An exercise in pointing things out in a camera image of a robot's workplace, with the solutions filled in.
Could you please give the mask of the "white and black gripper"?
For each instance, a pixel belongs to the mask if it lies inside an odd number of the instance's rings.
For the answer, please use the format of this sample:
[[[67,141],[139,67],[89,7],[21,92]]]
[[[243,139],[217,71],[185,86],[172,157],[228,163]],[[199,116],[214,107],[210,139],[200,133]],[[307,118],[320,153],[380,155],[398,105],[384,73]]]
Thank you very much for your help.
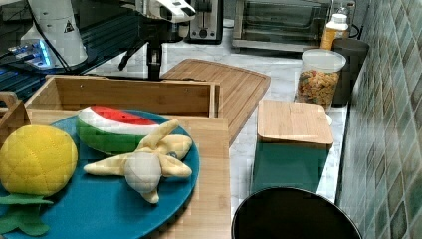
[[[190,0],[135,0],[135,10],[140,14],[140,37],[157,43],[176,43],[189,32],[189,22],[196,16]],[[122,57],[118,69],[122,71],[128,60],[146,41],[134,41]],[[147,45],[148,78],[160,80],[162,47],[160,44]]]

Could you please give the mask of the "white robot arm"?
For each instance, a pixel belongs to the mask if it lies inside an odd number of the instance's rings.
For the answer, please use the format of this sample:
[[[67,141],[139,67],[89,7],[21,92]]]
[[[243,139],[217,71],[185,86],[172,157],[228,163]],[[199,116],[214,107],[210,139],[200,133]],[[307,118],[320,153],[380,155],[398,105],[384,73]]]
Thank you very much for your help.
[[[71,0],[25,0],[33,26],[22,37],[34,41],[41,53],[41,69],[69,70],[88,59]],[[134,0],[139,17],[137,36],[118,67],[122,70],[140,48],[146,47],[148,78],[160,79],[162,45],[178,42],[188,34],[196,11],[186,0]]]

